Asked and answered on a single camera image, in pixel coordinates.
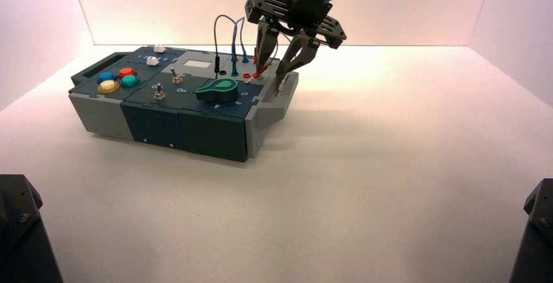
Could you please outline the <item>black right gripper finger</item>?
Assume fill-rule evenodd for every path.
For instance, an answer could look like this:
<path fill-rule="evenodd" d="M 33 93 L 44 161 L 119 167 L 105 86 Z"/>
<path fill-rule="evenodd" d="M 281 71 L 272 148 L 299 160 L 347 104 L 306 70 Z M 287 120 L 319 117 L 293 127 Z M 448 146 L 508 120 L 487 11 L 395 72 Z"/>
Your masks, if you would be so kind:
<path fill-rule="evenodd" d="M 294 35 L 282 60 L 279 62 L 275 76 L 275 95 L 283 90 L 283 80 L 287 73 L 309 64 L 316 56 L 320 41 L 308 35 Z"/>
<path fill-rule="evenodd" d="M 258 34 L 256 40 L 256 72 L 260 73 L 267 60 L 271 56 L 277 44 L 279 30 L 266 20 L 258 23 Z"/>

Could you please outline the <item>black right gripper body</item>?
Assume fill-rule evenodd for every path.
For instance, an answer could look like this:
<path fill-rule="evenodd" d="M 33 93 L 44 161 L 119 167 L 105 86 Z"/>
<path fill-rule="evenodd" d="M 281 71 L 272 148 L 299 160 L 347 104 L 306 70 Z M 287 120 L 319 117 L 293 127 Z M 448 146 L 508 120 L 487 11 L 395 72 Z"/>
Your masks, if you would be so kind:
<path fill-rule="evenodd" d="M 247 0 L 245 12 L 248 22 L 268 24 L 281 33 L 294 36 L 304 32 L 308 36 L 321 35 L 322 42 L 337 49 L 347 39 L 338 20 L 329 16 L 332 0 Z"/>

